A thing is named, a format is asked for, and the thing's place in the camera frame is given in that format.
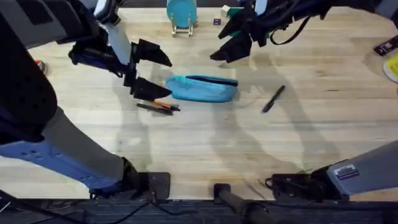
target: sticker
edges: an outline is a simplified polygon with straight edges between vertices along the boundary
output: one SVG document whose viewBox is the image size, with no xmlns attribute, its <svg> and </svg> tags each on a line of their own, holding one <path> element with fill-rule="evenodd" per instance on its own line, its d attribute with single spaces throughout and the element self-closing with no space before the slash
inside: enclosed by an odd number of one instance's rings
<svg viewBox="0 0 398 224">
<path fill-rule="evenodd" d="M 352 164 L 335 169 L 333 172 L 339 180 L 344 180 L 359 175 L 358 170 Z"/>
</svg>

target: light blue object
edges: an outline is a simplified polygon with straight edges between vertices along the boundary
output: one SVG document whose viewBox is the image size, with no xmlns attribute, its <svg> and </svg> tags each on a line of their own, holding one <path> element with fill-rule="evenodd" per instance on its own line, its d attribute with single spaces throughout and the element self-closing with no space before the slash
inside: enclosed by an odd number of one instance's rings
<svg viewBox="0 0 398 224">
<path fill-rule="evenodd" d="M 209 75 L 172 75 L 166 85 L 176 99 L 214 103 L 231 101 L 238 90 L 237 80 Z"/>
<path fill-rule="evenodd" d="M 191 23 L 197 21 L 197 4 L 196 0 L 168 0 L 167 16 L 174 18 L 174 24 L 179 28 L 189 27 L 188 18 L 191 15 Z"/>
<path fill-rule="evenodd" d="M 257 0 L 256 5 L 254 6 L 254 10 L 257 13 L 257 16 L 263 14 L 267 9 L 268 0 Z"/>
</svg>

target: yellow object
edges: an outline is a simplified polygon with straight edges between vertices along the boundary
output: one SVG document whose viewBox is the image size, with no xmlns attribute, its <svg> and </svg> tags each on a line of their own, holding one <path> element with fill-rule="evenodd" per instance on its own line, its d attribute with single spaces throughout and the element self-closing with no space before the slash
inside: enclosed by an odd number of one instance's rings
<svg viewBox="0 0 398 224">
<path fill-rule="evenodd" d="M 384 63 L 384 73 L 393 82 L 398 83 L 398 55 L 393 56 Z"/>
</svg>

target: black device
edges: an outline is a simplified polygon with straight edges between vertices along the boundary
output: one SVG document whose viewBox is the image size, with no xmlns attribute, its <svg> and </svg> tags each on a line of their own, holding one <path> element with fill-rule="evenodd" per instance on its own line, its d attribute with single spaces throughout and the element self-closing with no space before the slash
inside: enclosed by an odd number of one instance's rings
<svg viewBox="0 0 398 224">
<path fill-rule="evenodd" d="M 388 53 L 392 52 L 398 48 L 398 35 L 393 37 L 392 39 L 376 46 L 374 51 L 379 54 L 380 56 L 385 56 Z"/>
<path fill-rule="evenodd" d="M 264 108 L 262 109 L 261 113 L 267 113 L 269 110 L 271 110 L 271 108 L 273 107 L 275 100 L 277 100 L 280 96 L 280 94 L 285 90 L 285 86 L 282 85 L 274 94 L 274 96 L 272 96 L 271 100 L 264 106 Z"/>
</svg>

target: marker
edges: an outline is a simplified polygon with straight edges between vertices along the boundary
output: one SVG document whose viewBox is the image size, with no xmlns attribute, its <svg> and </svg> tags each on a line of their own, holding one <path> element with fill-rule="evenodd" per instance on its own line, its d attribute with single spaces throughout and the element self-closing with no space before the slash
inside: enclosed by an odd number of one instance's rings
<svg viewBox="0 0 398 224">
<path fill-rule="evenodd" d="M 144 108 L 150 111 L 155 111 L 164 115 L 173 115 L 173 111 L 166 108 L 156 108 L 154 106 L 144 105 L 142 103 L 137 103 L 137 106 L 140 108 Z"/>
<path fill-rule="evenodd" d="M 272 108 L 272 106 L 274 105 L 275 100 L 278 99 L 278 97 L 280 96 L 280 94 L 281 94 L 284 90 L 285 90 L 285 86 L 282 85 L 282 86 L 278 89 L 278 91 L 276 91 L 276 93 L 275 93 L 275 95 L 272 97 L 272 99 L 264 106 L 264 108 L 262 109 L 261 113 L 266 113 L 266 112 L 268 112 L 268 111 Z"/>
</svg>

